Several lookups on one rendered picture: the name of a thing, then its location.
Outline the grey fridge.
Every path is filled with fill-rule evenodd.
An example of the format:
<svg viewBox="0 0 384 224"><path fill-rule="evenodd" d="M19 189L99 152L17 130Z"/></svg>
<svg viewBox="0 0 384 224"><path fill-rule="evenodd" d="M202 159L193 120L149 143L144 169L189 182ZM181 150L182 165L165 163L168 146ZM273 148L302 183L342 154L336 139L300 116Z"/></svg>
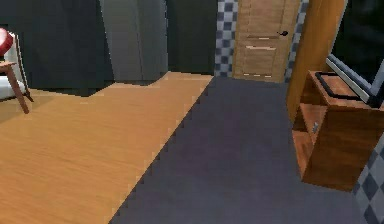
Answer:
<svg viewBox="0 0 384 224"><path fill-rule="evenodd" d="M155 82L168 72L166 0L100 0L114 80Z"/></svg>

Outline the light wooden room door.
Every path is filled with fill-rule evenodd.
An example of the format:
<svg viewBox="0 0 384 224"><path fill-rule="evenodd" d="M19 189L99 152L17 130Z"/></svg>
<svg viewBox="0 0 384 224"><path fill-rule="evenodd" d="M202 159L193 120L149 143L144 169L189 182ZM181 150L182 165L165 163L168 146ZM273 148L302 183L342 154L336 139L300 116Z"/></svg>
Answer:
<svg viewBox="0 0 384 224"><path fill-rule="evenodd" d="M300 0L239 0L232 76L284 81ZM287 36L277 32L288 31Z"/></svg>

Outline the tall wooden cupboard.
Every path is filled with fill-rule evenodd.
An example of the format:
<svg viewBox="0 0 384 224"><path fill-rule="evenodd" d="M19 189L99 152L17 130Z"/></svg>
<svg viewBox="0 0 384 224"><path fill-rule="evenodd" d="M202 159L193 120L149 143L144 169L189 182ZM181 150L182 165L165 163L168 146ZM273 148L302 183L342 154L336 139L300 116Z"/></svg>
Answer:
<svg viewBox="0 0 384 224"><path fill-rule="evenodd" d="M308 71L327 69L326 57L332 48L345 1L309 1L286 96L287 112L291 121L296 117Z"/></svg>

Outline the brown wooden television stand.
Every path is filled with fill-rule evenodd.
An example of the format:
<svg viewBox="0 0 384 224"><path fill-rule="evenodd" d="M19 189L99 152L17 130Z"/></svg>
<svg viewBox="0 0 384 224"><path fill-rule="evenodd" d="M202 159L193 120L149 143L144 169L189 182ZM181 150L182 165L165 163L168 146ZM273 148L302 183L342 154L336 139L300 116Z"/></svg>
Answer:
<svg viewBox="0 0 384 224"><path fill-rule="evenodd" d="M303 182L351 191L383 133L384 106L359 101L335 73L307 74L292 128Z"/></svg>

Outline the brown wooden side table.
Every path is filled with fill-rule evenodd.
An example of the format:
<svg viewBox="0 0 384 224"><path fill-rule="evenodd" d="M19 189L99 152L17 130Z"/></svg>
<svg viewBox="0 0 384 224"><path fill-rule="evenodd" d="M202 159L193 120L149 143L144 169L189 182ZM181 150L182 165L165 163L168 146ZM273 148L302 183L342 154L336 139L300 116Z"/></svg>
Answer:
<svg viewBox="0 0 384 224"><path fill-rule="evenodd" d="M15 62L9 62L9 61L0 61L0 72L4 72L7 76L8 82L10 86L12 87L12 90L14 91L14 94L16 98L18 99L18 102L25 114L29 113L28 106L25 101L25 97L27 97L31 102L33 102L32 97L30 96L30 92L28 90L28 87L25 87L26 92L23 93L20 89L20 86L17 82L16 76L14 74L14 71L12 69L12 66L15 65Z"/></svg>

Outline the black television set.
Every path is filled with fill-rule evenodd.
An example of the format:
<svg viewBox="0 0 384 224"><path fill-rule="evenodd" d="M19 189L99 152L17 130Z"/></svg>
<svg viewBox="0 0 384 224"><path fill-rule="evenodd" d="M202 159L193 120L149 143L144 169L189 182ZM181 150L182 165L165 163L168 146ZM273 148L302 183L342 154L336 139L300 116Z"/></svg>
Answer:
<svg viewBox="0 0 384 224"><path fill-rule="evenodd" d="M345 0L326 64L372 108L384 102L384 0Z"/></svg>

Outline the red round lamp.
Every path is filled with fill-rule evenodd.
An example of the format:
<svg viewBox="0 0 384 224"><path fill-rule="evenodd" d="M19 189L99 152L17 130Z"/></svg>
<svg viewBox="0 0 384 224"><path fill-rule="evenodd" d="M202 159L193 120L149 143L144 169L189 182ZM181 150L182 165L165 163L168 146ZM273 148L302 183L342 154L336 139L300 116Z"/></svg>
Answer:
<svg viewBox="0 0 384 224"><path fill-rule="evenodd" d="M4 28L0 28L0 57L3 57L12 47L13 37Z"/></svg>

